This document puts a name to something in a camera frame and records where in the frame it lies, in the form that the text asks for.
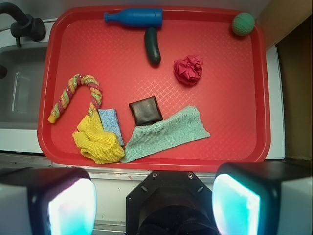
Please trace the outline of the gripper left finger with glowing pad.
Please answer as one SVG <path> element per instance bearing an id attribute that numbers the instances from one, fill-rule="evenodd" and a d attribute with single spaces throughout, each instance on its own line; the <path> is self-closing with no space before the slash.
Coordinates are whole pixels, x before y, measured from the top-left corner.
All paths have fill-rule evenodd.
<path id="1" fill-rule="evenodd" d="M 82 168 L 4 168 L 0 171 L 2 235 L 90 235 L 95 185 Z"/>

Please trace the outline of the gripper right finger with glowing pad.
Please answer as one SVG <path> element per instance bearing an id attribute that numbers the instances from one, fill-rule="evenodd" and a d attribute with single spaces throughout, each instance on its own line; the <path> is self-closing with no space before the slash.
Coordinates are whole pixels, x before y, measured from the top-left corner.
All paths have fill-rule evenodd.
<path id="1" fill-rule="evenodd" d="M 222 235 L 311 235 L 311 161 L 224 163 L 212 187 Z"/>

